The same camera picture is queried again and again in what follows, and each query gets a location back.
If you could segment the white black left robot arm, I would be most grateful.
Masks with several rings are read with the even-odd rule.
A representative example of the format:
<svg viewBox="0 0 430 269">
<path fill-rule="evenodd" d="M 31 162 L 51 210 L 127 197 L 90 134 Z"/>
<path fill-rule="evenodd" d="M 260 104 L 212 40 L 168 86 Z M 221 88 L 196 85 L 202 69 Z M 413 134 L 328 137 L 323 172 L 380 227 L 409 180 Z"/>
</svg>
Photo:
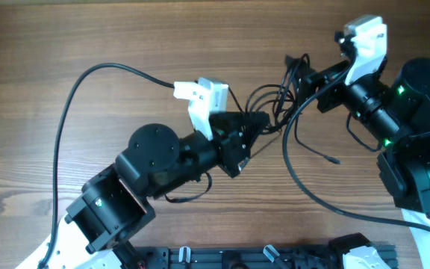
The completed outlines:
<svg viewBox="0 0 430 269">
<path fill-rule="evenodd" d="M 134 268 L 142 261 L 129 239 L 155 218 L 149 204 L 215 166 L 234 178 L 269 122 L 265 112 L 212 114 L 212 138 L 179 138 L 168 126 L 140 127 L 114 163 L 86 182 L 58 224 L 21 268 Z"/>
</svg>

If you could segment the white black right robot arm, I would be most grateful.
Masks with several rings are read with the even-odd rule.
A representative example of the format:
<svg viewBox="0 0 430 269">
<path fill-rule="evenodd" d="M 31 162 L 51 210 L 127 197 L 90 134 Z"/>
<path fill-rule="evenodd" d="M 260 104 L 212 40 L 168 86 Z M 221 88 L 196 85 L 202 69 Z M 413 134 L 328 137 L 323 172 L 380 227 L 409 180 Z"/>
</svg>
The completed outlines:
<svg viewBox="0 0 430 269">
<path fill-rule="evenodd" d="M 317 98 L 325 113 L 339 105 L 378 141 L 380 178 L 405 222 L 411 222 L 423 267 L 430 268 L 430 58 L 409 60 L 392 86 L 380 80 L 387 63 L 355 80 L 337 81 L 348 61 L 317 72 L 307 60 L 287 57 L 301 101 Z"/>
</svg>

